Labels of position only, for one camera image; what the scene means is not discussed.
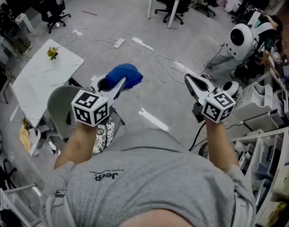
yellow object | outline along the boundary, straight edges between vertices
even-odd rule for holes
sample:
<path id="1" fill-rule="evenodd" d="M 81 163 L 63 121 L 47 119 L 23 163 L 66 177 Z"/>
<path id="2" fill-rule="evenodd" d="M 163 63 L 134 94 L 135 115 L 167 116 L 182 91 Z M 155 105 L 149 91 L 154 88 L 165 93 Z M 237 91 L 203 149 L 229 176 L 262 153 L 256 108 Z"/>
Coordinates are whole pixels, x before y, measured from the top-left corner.
<path id="1" fill-rule="evenodd" d="M 30 151 L 30 142 L 29 142 L 29 132 L 27 129 L 21 128 L 20 141 L 23 143 L 25 150 L 27 152 L 29 152 Z"/>

concrete floor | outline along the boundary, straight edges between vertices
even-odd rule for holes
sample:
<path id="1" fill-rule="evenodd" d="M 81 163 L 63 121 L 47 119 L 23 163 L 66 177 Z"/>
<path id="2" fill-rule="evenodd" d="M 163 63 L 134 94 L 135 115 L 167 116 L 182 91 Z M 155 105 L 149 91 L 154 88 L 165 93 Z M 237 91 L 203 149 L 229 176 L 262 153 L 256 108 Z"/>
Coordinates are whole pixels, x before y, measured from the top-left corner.
<path id="1" fill-rule="evenodd" d="M 37 31 L 37 37 L 29 34 L 33 48 L 27 56 L 32 57 L 35 52 L 49 39 L 58 41 L 66 46 L 72 41 L 72 31 L 89 28 L 93 39 L 104 38 L 117 40 L 127 34 L 143 40 L 158 54 L 183 61 L 189 71 L 201 74 L 204 62 L 213 57 L 220 49 L 228 32 L 233 27 L 230 16 L 221 8 L 213 8 L 216 17 L 207 17 L 204 13 L 190 9 L 183 17 L 184 25 L 175 19 L 172 28 L 162 22 L 164 13 L 154 14 L 148 20 L 148 0 L 71 0 L 66 3 L 67 11 L 72 17 L 65 18 L 66 27 L 60 26 L 48 34 L 46 23 L 41 22 L 37 16 L 31 22 Z M 153 9 L 164 9 L 165 5 L 154 0 Z M 82 10 L 97 14 L 93 16 L 83 13 Z M 154 54 L 149 50 L 136 45 L 132 36 L 118 50 L 111 50 L 109 43 L 93 42 L 87 36 L 87 30 L 80 30 L 77 39 L 66 46 L 70 51 L 82 57 L 85 62 L 73 75 L 73 78 L 86 87 L 91 82 L 92 75 L 99 76 L 107 73 L 118 64 L 131 63 L 143 74 L 141 84 L 128 92 L 121 94 L 115 107 L 126 122 L 121 126 L 116 137 L 129 131 L 154 127 L 155 124 L 139 114 L 144 108 L 151 115 L 169 127 L 169 133 L 189 148 L 199 129 L 199 125 L 192 114 L 194 100 L 186 86 L 171 79 L 168 83 L 159 80 L 155 72 L 156 61 Z M 20 56 L 11 58 L 7 67 L 14 76 L 17 76 L 28 62 L 28 58 Z M 161 62 L 168 67 L 177 65 L 165 58 Z M 161 65 L 157 68 L 163 80 L 168 79 L 168 74 Z M 172 70 L 178 80 L 183 80 L 184 75 Z M 39 188 L 44 187 L 45 180 L 53 170 L 56 155 L 51 155 L 46 148 L 41 149 L 38 157 L 31 158 L 24 150 L 19 140 L 20 124 L 12 124 L 9 120 L 17 101 L 8 88 L 6 95 L 8 105 L 0 104 L 0 129 L 3 136 L 5 154 L 10 158 L 13 166 L 18 168 L 16 182 L 19 185 L 37 183 Z M 229 118 L 228 123 L 238 120 Z M 229 129 L 230 137 L 241 136 L 248 132 L 244 126 L 234 126 Z M 206 138 L 201 132 L 197 142 Z"/>

blue cloth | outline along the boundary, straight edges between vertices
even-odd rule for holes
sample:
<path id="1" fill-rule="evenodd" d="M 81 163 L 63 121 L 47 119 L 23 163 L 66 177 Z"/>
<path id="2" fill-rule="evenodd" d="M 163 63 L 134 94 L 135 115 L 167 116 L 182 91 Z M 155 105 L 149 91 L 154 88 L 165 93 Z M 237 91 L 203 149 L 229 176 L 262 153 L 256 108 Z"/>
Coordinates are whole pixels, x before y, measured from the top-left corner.
<path id="1" fill-rule="evenodd" d="M 131 64 L 122 64 L 114 67 L 105 77 L 105 84 L 113 88 L 123 78 L 126 78 L 124 89 L 130 89 L 141 82 L 143 75 Z"/>

patterned fabric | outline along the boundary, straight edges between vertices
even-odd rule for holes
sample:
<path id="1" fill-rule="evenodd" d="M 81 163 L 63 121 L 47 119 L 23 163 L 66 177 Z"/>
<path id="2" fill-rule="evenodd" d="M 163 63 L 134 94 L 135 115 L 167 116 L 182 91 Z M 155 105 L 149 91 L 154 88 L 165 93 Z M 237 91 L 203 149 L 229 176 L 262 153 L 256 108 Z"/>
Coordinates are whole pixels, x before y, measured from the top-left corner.
<path id="1" fill-rule="evenodd" d="M 78 121 L 74 122 L 73 129 L 77 126 Z M 97 126 L 96 140 L 93 146 L 92 153 L 101 153 L 103 152 L 112 142 L 114 138 L 115 125 L 111 117 L 108 118 L 106 125 L 99 124 Z"/>

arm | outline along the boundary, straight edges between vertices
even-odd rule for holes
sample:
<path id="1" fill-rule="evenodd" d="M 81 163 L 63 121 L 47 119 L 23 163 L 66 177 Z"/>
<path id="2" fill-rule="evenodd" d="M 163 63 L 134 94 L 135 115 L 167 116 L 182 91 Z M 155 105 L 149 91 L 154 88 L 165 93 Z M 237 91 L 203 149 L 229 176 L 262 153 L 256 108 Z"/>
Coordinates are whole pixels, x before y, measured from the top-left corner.
<path id="1" fill-rule="evenodd" d="M 210 161 L 222 171 L 231 165 L 239 166 L 236 153 L 231 145 L 226 128 L 223 123 L 214 123 L 205 118 L 207 141 L 209 146 Z"/>
<path id="2" fill-rule="evenodd" d="M 80 164 L 91 158 L 93 145 L 96 139 L 97 127 L 91 127 L 84 123 L 79 123 L 73 130 L 65 149 L 56 159 L 54 169 L 72 161 Z"/>

